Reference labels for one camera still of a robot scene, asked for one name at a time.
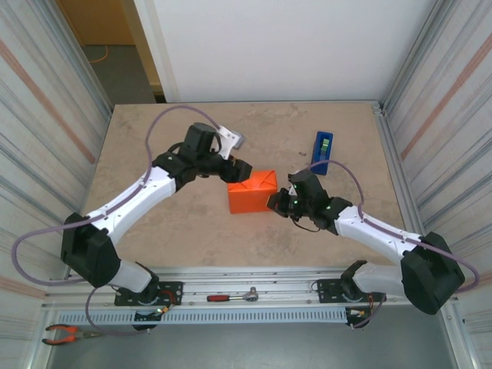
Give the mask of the blue tape dispenser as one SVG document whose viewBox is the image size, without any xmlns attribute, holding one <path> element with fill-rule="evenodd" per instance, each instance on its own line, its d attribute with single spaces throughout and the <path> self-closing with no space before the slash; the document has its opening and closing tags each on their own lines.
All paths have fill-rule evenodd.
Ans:
<svg viewBox="0 0 492 369">
<path fill-rule="evenodd" d="M 321 142 L 324 139 L 329 139 L 330 144 L 326 152 L 321 151 Z M 311 171 L 316 175 L 326 175 L 328 170 L 328 162 L 331 158 L 331 149 L 334 135 L 330 132 L 319 131 L 314 140 L 314 147 L 311 156 Z"/>
</svg>

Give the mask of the brown wooden panel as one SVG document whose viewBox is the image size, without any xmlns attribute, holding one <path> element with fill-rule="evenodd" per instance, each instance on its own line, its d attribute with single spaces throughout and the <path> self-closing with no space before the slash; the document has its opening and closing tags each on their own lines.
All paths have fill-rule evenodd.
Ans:
<svg viewBox="0 0 492 369">
<path fill-rule="evenodd" d="M 82 46 L 134 45 L 121 0 L 55 0 Z"/>
</svg>

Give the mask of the aluminium rail frame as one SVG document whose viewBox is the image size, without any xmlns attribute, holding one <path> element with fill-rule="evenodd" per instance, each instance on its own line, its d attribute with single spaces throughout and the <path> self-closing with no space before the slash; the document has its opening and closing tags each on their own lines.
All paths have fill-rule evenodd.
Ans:
<svg viewBox="0 0 492 369">
<path fill-rule="evenodd" d="M 153 268 L 161 281 L 180 281 L 184 284 L 179 309 L 205 308 L 300 308 L 319 305 L 313 291 L 318 279 L 339 278 L 344 267 L 166 267 Z M 207 302 L 213 294 L 243 295 L 256 287 L 256 302 Z M 83 310 L 92 290 L 87 282 L 50 287 L 42 301 L 42 310 Z M 110 287 L 98 289 L 92 296 L 93 310 L 116 309 L 115 291 Z"/>
</svg>

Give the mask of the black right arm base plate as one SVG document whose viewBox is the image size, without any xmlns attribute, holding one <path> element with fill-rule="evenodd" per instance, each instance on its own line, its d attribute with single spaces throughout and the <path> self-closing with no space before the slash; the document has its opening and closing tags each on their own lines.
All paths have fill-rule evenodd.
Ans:
<svg viewBox="0 0 492 369">
<path fill-rule="evenodd" d="M 384 298 L 381 293 L 362 292 L 353 281 L 319 279 L 315 282 L 320 303 L 378 303 Z"/>
</svg>

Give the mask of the aluminium side rail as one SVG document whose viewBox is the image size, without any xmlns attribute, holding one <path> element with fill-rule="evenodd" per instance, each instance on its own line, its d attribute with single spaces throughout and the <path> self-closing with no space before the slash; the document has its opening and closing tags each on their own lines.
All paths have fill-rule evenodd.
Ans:
<svg viewBox="0 0 492 369">
<path fill-rule="evenodd" d="M 376 121 L 377 131 L 380 135 L 384 157 L 391 176 L 392 185 L 398 206 L 400 208 L 403 226 L 390 225 L 389 221 L 383 221 L 380 216 L 373 217 L 377 227 L 367 225 L 370 234 L 376 241 L 370 241 L 370 247 L 377 253 L 382 254 L 401 271 L 401 259 L 404 251 L 411 251 L 416 247 L 409 242 L 413 236 L 424 236 L 427 232 L 422 225 L 421 217 L 417 213 L 417 205 L 411 194 L 410 185 L 406 179 L 400 155 L 391 133 L 389 120 L 379 104 L 372 106 Z"/>
</svg>

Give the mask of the red-handled ratchet wrench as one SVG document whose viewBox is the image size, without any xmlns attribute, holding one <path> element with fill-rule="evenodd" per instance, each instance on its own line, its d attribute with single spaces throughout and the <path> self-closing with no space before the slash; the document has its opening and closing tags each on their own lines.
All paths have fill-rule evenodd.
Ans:
<svg viewBox="0 0 492 369">
<path fill-rule="evenodd" d="M 250 291 L 245 294 L 216 294 L 208 295 L 207 302 L 229 302 L 229 301 L 248 301 L 255 302 L 258 300 L 258 293 L 255 287 L 251 287 Z"/>
</svg>

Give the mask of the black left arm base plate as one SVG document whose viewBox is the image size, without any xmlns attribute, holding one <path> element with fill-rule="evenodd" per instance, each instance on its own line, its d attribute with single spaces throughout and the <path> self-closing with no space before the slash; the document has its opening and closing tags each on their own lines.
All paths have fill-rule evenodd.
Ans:
<svg viewBox="0 0 492 369">
<path fill-rule="evenodd" d="M 159 281 L 154 291 L 137 294 L 126 288 L 115 292 L 115 306 L 166 306 L 180 305 L 183 297 L 184 284 L 180 281 Z"/>
</svg>

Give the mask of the orange-handled pliers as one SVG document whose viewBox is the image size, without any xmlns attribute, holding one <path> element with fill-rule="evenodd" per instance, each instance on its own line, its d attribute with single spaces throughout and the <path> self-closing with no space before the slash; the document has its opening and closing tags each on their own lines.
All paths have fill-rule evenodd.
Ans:
<svg viewBox="0 0 492 369">
<path fill-rule="evenodd" d="M 62 337 L 59 339 L 43 338 L 42 343 L 48 346 L 61 346 L 70 344 L 82 339 L 101 337 L 102 333 L 97 331 L 85 331 L 79 327 L 67 324 L 53 324 L 45 328 L 47 332 L 62 332 Z"/>
</svg>

